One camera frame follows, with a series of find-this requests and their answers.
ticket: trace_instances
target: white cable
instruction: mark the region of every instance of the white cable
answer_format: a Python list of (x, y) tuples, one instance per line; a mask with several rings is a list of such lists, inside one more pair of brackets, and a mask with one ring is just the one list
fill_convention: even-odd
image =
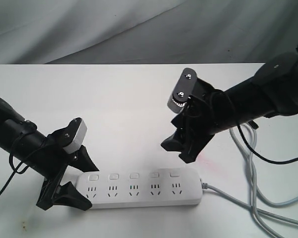
[[(256, 143), (257, 143), (257, 132), (256, 130), (254, 130), (253, 128), (249, 128), (248, 126), (246, 126), (245, 124), (242, 125), (243, 127), (245, 127), (247, 130), (250, 131), (250, 135), (251, 135), (251, 139), (249, 144), (251, 145), (252, 148), (255, 149), (256, 147)], [(278, 234), (276, 231), (274, 231), (273, 229), (271, 229), (259, 216), (259, 213), (262, 215), (266, 215), (266, 216), (270, 216), (285, 222), (289, 222), (291, 224), (295, 224), (298, 225), (298, 221), (297, 220), (293, 220), (290, 218), (286, 218), (286, 217), (282, 217), (273, 213), (269, 213), (267, 211), (261, 210), (257, 208), (256, 205), (256, 201), (257, 201), (257, 197), (259, 197), (264, 203), (266, 203), (267, 205), (270, 205), (272, 207), (285, 207), (285, 206), (289, 206), (291, 204), (294, 204), (296, 202), (298, 202), (298, 196), (295, 197), (294, 199), (291, 199), (289, 201), (286, 202), (281, 202), (281, 203), (275, 203), (275, 202), (271, 202), (270, 200), (268, 200), (263, 193), (259, 190), (258, 186), (257, 186), (257, 173), (256, 173), (256, 168), (255, 165), (253, 163), (253, 153), (252, 152), (247, 152), (242, 145), (240, 144), (240, 142), (237, 140), (234, 132), (232, 129), (229, 130), (234, 142), (236, 143), (237, 147), (239, 148), (239, 150), (241, 151), (245, 161), (246, 161), (246, 167), (245, 167), (245, 175), (247, 178), (247, 181), (250, 185), (250, 187), (252, 188), (251, 192), (250, 192), (250, 205), (243, 203), (241, 201), (239, 201), (238, 199), (224, 193), (223, 191), (221, 191), (220, 189), (213, 187), (211, 185), (208, 185), (207, 183), (202, 183), (202, 188), (203, 189), (212, 189), (214, 191), (216, 191), (217, 193), (219, 193), (220, 195), (222, 195), (224, 198), (234, 202), (237, 205), (240, 205), (244, 208), (247, 208), (249, 210), (252, 211), (252, 215), (254, 216), (254, 221), (256, 223), (258, 223), (258, 225), (265, 231), (267, 232), (269, 235), (272, 235), (274, 237), (277, 238), (283, 238), (283, 236), (281, 236), (280, 234)]]

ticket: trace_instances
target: bolt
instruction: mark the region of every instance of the bolt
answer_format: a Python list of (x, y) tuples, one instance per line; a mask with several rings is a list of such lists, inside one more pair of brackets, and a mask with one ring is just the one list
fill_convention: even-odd
[(183, 93), (183, 92), (179, 92), (179, 93), (178, 93), (178, 96), (179, 96), (180, 98), (183, 98), (184, 93)]

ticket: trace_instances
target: white table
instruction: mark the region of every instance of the white table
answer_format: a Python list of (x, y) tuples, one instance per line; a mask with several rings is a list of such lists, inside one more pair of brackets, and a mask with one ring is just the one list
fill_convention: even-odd
[[(174, 132), (175, 116), (166, 106), (183, 68), (223, 90), (249, 78), (261, 64), (194, 65), (0, 65), (0, 97), (47, 135), (82, 117), (88, 127), (84, 145), (100, 170), (195, 168), (201, 178), (247, 201), (244, 161), (229, 132), (217, 134), (195, 163), (160, 143)], [(258, 119), (257, 150), (271, 159), (298, 156), (298, 115)], [(298, 162), (270, 165), (254, 158), (258, 184), (274, 201), (298, 195)], [(11, 173), (8, 154), (0, 149), (0, 188)], [(68, 169), (64, 182), (80, 172)], [(29, 238), (236, 238), (265, 237), (249, 212), (205, 192), (195, 207), (158, 207), (82, 212), (35, 206), (42, 177), (33, 170), (17, 175), (0, 198), (0, 237)], [(258, 206), (298, 219), (298, 204), (284, 209)], [(298, 230), (267, 220), (285, 237)]]

